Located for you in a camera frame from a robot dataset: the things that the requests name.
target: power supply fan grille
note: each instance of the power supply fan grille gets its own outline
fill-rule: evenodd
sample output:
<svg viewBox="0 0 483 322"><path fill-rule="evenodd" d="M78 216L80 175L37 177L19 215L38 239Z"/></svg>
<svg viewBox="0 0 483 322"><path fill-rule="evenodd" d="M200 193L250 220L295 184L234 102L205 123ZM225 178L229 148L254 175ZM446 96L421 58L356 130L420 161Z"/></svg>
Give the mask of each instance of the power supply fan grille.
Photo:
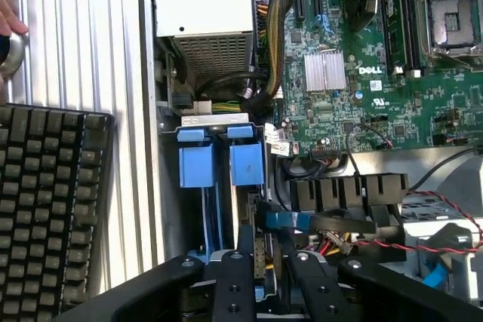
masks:
<svg viewBox="0 0 483 322"><path fill-rule="evenodd" d="M176 37L175 42L194 69L197 81L248 69L252 33Z"/></svg>

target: cpu socket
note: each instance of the cpu socket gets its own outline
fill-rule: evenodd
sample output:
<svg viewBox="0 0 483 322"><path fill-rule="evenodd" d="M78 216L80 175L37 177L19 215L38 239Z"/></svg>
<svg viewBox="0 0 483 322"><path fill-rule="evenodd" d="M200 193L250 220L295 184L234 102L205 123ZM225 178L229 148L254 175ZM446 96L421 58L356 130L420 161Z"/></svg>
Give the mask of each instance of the cpu socket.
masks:
<svg viewBox="0 0 483 322"><path fill-rule="evenodd" d="M483 71L481 0L418 0L417 13L429 67Z"/></svg>

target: black keyboard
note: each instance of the black keyboard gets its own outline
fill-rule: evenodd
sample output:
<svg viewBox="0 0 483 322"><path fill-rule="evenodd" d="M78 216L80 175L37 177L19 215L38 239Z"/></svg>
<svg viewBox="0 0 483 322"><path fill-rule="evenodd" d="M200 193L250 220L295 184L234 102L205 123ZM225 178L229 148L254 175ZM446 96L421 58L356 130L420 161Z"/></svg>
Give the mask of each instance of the black keyboard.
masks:
<svg viewBox="0 0 483 322"><path fill-rule="evenodd" d="M0 106L0 320L51 320L86 300L114 119Z"/></svg>

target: green circuit board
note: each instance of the green circuit board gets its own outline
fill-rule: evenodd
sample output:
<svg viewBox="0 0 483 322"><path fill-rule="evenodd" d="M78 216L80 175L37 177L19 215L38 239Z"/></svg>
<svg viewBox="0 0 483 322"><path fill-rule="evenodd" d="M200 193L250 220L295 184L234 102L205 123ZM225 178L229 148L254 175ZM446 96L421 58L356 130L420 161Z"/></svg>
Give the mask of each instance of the green circuit board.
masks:
<svg viewBox="0 0 483 322"><path fill-rule="evenodd" d="M343 152L346 132L358 123L381 130L394 149L483 143L483 73L445 69L426 70L418 79L388 75L381 14L353 33L345 19L346 0L324 0L324 25L312 0L305 2L305 20L296 20L292 9L285 22L283 118L289 120L285 135L291 155ZM304 56L327 49L343 52L346 87L307 92ZM381 145L370 132L351 138L354 152Z"/></svg>

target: motherboard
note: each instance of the motherboard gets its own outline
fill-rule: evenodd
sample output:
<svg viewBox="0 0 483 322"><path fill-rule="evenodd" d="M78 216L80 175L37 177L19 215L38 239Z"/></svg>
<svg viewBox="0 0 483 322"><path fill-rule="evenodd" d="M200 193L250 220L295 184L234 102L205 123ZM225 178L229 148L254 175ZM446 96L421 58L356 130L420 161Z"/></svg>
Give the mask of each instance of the motherboard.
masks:
<svg viewBox="0 0 483 322"><path fill-rule="evenodd" d="M291 155L343 152L356 124L393 149L483 143L482 11L481 0L295 0L280 117ZM386 148L358 129L350 144Z"/></svg>

